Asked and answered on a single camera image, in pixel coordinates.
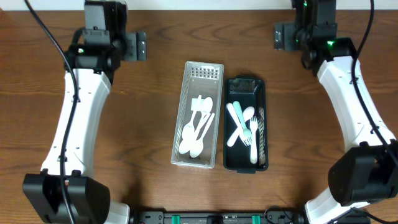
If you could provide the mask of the black plastic mesh basket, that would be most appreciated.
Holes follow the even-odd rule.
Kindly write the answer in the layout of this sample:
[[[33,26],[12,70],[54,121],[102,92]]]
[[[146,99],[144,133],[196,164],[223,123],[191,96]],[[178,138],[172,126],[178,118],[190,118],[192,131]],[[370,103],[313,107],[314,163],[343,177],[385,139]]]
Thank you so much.
[[[224,86],[224,167],[228,170],[248,174],[265,171],[269,167],[265,83],[258,78],[240,76],[227,79]],[[236,140],[234,146],[227,146],[227,140],[237,128],[237,125],[229,114],[226,104],[234,101],[238,101],[243,110],[249,106],[252,106],[255,110],[254,116],[256,116],[258,122],[256,164],[252,164],[250,161],[251,147],[245,146],[240,139]]]

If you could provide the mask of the clear plastic mesh basket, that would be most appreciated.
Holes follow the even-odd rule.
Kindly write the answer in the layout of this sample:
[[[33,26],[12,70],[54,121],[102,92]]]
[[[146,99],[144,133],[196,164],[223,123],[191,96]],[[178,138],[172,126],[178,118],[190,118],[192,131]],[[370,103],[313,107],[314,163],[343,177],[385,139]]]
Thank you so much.
[[[205,63],[193,61],[186,62],[183,74],[180,101],[178,106],[174,144],[172,148],[172,164],[178,166],[200,167],[204,169],[214,168],[220,121],[223,73],[224,65],[219,63]],[[190,109],[192,98],[198,98],[199,95],[201,95],[202,99],[205,99],[207,97],[211,97],[213,99],[213,107],[211,109],[210,115],[214,113],[215,117],[203,139],[204,148],[201,154],[196,158],[192,158],[190,156],[190,151],[194,148],[193,145],[195,141],[191,143],[190,150],[185,154],[179,153],[178,148],[181,141],[183,140],[183,127],[190,121],[193,113],[193,111]],[[197,128],[200,119],[201,112],[197,111],[195,119],[193,120],[193,125],[195,129]],[[201,128],[197,140],[200,139],[206,123]]]

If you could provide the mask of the white plastic spoon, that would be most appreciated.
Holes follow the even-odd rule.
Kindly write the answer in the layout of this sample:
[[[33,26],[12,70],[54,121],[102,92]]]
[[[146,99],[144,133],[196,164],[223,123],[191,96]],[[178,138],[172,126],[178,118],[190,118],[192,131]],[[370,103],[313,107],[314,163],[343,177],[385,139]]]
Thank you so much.
[[[193,136],[189,140],[182,140],[179,145],[178,152],[181,154],[187,153],[190,150],[190,145],[193,141],[195,141]]]
[[[206,123],[206,120],[210,115],[212,107],[213,107],[213,99],[211,97],[205,98],[202,104],[200,105],[201,119],[193,135],[195,141],[197,140],[201,128]]]
[[[183,140],[189,140],[193,136],[193,133],[195,131],[195,127],[193,125],[193,120],[195,119],[196,113],[197,113],[197,111],[193,111],[190,121],[183,127],[183,131],[182,131]]]
[[[254,108],[252,106],[247,107],[243,111],[244,122],[249,121],[254,116]]]
[[[204,128],[204,130],[202,132],[202,135],[201,135],[200,139],[195,141],[195,143],[193,145],[194,148],[190,151],[190,156],[192,158],[196,158],[196,157],[198,157],[201,154],[201,152],[202,152],[202,150],[204,148],[203,139],[204,139],[206,133],[208,132],[214,117],[215,117],[215,114],[212,113],[210,115],[210,118],[208,119],[208,121],[206,123],[206,126],[205,126],[205,128]]]

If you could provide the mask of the white plastic fork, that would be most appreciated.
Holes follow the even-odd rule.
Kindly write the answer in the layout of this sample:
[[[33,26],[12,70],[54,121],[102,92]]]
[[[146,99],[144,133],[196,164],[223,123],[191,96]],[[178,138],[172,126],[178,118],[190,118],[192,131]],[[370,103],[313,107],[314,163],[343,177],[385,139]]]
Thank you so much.
[[[257,144],[256,144],[256,131],[258,129],[258,122],[256,116],[253,116],[250,120],[250,130],[252,133],[252,143],[250,151],[250,161],[252,164],[257,163]]]
[[[251,145],[251,138],[247,138],[244,135],[243,127],[241,126],[240,120],[239,120],[239,118],[238,118],[238,116],[236,114],[236,111],[235,111],[235,108],[234,108],[233,104],[232,103],[227,103],[226,104],[226,108],[227,108],[229,114],[231,115],[233,121],[237,125],[237,128],[234,130],[232,135],[227,140],[227,146],[229,146],[229,147],[234,146],[234,144],[235,144],[236,140],[238,139],[238,137],[240,137],[240,139],[242,140],[242,142],[243,142],[243,144],[245,146],[250,146]]]
[[[239,121],[240,121],[242,129],[243,129],[244,141],[247,145],[250,145],[252,133],[247,128],[246,123],[244,122],[243,111],[242,111],[241,105],[238,101],[234,101],[233,106],[234,106],[235,112],[239,118]]]

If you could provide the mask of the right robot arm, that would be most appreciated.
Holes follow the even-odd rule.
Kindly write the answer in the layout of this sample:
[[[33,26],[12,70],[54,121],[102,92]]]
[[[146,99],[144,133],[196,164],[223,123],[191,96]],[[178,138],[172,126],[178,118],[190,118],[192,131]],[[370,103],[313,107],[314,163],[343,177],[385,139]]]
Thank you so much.
[[[274,47],[301,51],[301,62],[327,92],[338,118],[344,155],[328,171],[328,187],[294,223],[370,223],[365,207],[397,196],[397,139],[379,115],[349,37],[338,37],[336,2],[294,0],[292,22],[276,23]]]

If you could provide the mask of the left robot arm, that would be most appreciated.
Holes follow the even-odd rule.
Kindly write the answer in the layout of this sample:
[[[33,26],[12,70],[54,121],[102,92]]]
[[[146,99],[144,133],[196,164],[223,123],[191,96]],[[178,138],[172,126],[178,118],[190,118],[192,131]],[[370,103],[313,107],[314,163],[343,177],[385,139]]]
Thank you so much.
[[[65,95],[53,143],[22,190],[44,223],[131,223],[130,207],[95,180],[94,151],[114,73],[123,61],[147,58],[146,34],[126,32],[124,1],[86,1],[84,12],[85,26],[61,51]]]

